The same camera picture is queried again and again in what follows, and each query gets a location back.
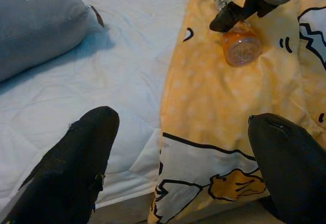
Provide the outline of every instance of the gray pillow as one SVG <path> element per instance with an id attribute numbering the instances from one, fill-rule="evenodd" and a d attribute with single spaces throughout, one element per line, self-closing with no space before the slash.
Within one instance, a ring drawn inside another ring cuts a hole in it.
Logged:
<path id="1" fill-rule="evenodd" d="M 89 11 L 82 0 L 0 0 L 0 81 L 78 45 Z"/>

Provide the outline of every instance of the yellow polka dot fabric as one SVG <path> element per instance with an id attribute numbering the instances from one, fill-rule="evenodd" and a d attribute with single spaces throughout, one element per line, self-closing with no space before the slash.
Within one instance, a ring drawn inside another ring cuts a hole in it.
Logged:
<path id="1" fill-rule="evenodd" d="M 248 139 L 250 115 L 281 115 L 326 148 L 326 0 L 292 0 L 250 17 L 263 54 L 240 68 L 225 61 L 222 35 L 209 29 L 216 14 L 213 0 L 187 8 L 161 103 L 149 224 L 268 195 Z"/>

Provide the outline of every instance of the quilted mattress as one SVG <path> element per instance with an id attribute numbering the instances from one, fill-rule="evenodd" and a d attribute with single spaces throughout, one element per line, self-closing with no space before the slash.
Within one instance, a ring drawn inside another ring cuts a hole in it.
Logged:
<path id="1" fill-rule="evenodd" d="M 0 83 L 0 210 L 69 124 L 102 105 L 121 122 L 97 207 L 155 187 L 161 94 L 188 0 L 83 1 L 105 31 Z"/>

